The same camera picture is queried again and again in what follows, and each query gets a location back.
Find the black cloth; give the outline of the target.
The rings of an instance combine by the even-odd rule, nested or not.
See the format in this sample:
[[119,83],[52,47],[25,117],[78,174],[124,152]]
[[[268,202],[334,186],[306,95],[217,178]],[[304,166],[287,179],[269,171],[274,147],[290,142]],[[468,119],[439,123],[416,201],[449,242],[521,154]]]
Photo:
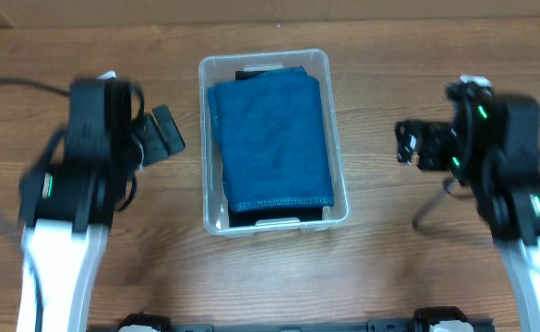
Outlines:
[[234,73],[235,81],[245,81],[255,77],[267,77],[280,74],[282,69],[273,69],[273,70],[256,70],[256,71],[236,71]]

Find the blue towel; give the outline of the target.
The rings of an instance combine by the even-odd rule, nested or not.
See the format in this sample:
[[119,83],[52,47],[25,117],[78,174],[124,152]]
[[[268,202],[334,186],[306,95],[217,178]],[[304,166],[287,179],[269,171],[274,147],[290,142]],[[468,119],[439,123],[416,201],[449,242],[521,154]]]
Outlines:
[[334,204],[320,86],[302,66],[217,83],[208,104],[233,211]]

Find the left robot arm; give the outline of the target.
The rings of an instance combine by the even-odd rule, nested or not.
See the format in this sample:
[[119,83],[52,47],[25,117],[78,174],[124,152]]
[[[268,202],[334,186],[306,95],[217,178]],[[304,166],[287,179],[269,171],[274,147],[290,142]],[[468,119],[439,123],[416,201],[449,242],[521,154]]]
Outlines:
[[144,168],[183,151],[169,109],[134,112],[140,86],[109,71],[70,86],[69,118],[19,184],[19,331],[84,331],[112,228]]

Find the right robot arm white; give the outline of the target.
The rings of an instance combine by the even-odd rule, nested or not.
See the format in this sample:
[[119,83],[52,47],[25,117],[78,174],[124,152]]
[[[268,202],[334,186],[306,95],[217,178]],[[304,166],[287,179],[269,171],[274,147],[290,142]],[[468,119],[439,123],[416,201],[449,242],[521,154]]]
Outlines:
[[455,184],[469,187],[508,272],[524,331],[540,331],[540,105],[531,96],[454,97],[450,122],[395,125],[397,158],[421,171],[450,172],[425,216]]

